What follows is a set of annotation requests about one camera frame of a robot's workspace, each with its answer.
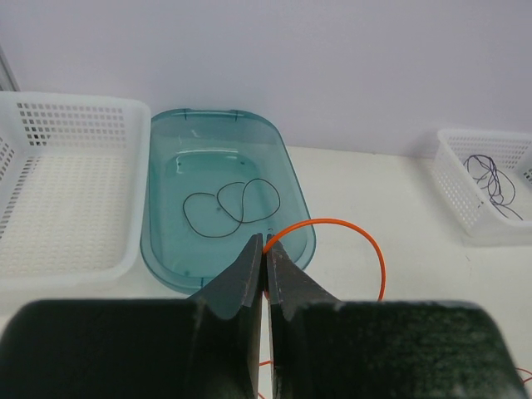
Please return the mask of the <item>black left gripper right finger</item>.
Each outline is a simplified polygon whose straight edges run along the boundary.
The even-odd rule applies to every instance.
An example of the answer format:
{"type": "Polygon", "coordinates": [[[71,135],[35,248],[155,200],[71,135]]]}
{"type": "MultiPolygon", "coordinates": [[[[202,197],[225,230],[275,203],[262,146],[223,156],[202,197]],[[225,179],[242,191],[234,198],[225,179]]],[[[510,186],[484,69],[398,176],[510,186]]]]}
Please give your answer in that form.
{"type": "Polygon", "coordinates": [[[464,301],[342,301],[265,257],[277,398],[525,398],[500,330],[464,301]]]}

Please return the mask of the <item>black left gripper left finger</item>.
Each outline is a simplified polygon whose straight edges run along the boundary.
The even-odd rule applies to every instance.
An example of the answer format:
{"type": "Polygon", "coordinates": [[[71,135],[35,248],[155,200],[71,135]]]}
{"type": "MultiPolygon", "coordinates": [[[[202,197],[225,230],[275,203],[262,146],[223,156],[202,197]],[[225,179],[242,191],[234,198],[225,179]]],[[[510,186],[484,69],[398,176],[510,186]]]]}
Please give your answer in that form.
{"type": "Polygon", "coordinates": [[[186,299],[46,299],[1,337],[4,398],[255,398],[263,237],[186,299]]]}

